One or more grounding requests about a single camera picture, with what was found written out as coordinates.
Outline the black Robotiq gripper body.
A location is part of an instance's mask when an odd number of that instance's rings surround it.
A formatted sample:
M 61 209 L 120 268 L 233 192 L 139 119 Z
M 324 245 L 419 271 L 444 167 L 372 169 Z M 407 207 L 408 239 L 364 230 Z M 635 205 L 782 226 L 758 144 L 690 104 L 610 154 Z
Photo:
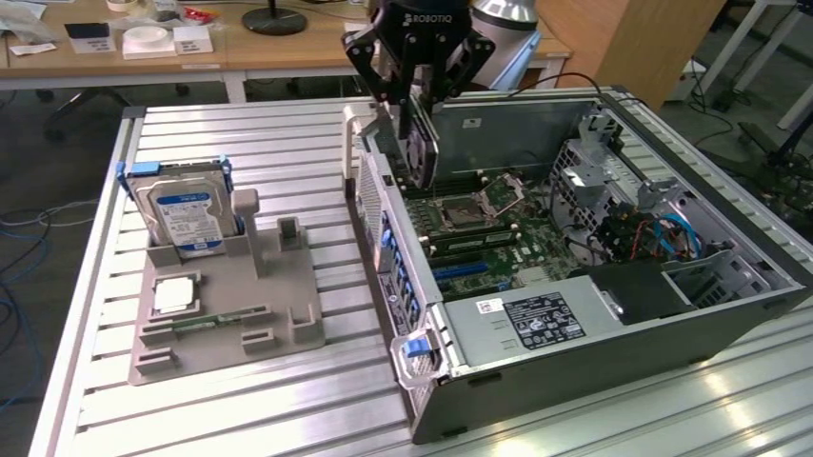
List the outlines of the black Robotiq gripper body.
M 471 32 L 466 1 L 380 1 L 372 26 L 384 58 L 383 80 L 398 88 L 430 67 L 428 96 L 456 96 L 462 64 L 448 62 Z

